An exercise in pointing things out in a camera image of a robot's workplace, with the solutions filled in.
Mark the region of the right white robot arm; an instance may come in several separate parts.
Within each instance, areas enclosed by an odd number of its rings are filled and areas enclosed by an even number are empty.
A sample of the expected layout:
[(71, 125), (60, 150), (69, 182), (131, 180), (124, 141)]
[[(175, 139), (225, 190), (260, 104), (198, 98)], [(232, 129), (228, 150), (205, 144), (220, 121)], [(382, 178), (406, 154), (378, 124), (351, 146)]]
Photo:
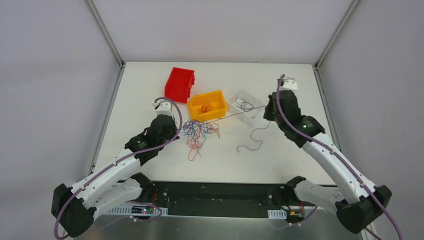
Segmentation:
[(275, 122), (285, 137), (310, 155), (334, 181), (330, 189), (297, 176), (287, 182), (284, 200), (314, 204), (336, 215), (351, 233), (358, 234), (380, 217), (392, 197), (386, 185), (377, 186), (358, 171), (335, 147), (324, 127), (312, 116), (303, 115), (296, 95), (280, 90), (268, 96), (264, 119)]

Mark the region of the red orange cable clump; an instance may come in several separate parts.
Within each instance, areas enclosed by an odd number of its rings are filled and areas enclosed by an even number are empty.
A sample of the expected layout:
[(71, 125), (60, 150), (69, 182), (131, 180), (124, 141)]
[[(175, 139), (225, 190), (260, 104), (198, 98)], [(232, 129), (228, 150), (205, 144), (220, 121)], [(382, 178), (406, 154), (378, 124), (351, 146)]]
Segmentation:
[(198, 114), (206, 114), (214, 110), (214, 107), (210, 103), (203, 104), (200, 108), (197, 109)]

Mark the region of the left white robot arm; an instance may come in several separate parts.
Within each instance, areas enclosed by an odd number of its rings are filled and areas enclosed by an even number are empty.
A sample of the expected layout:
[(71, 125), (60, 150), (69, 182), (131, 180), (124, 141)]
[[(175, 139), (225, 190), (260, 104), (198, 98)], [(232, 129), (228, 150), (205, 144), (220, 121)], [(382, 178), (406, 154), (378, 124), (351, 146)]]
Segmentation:
[(141, 173), (141, 166), (178, 134), (171, 111), (160, 110), (150, 126), (132, 137), (108, 164), (70, 187), (63, 183), (57, 186), (51, 205), (56, 219), (54, 237), (78, 237), (106, 211), (134, 199), (149, 201), (152, 182)]

